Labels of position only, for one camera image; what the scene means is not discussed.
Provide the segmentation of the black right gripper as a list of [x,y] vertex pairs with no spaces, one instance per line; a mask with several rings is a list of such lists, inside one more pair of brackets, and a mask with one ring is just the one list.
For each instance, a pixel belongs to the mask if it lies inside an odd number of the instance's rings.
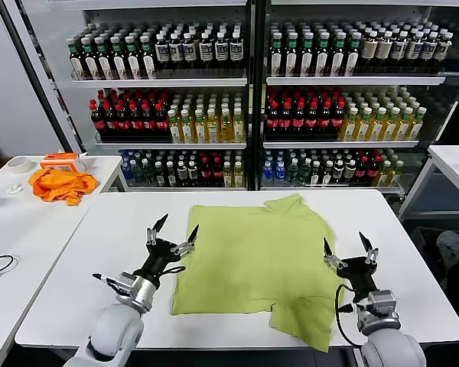
[[374,248],[370,240],[359,232],[360,240],[366,251],[366,257],[339,259],[333,254],[326,238],[324,240],[324,263],[329,268],[336,269],[337,276],[347,279],[354,292],[353,302],[359,302],[368,298],[371,291],[377,291],[378,288],[373,280],[373,275],[377,269],[377,257],[379,249]]

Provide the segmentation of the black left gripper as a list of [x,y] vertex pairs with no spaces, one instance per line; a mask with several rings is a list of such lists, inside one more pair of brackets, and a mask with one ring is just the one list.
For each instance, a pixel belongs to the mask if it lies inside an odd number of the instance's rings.
[[147,228],[147,250],[148,258],[139,269],[134,271],[134,276],[144,278],[153,285],[160,284],[160,277],[164,274],[177,274],[181,271],[180,266],[166,270],[168,264],[179,262],[181,256],[189,255],[195,249],[199,225],[196,225],[189,235],[188,239],[176,245],[164,239],[157,239],[164,223],[168,218],[165,214],[151,227]]

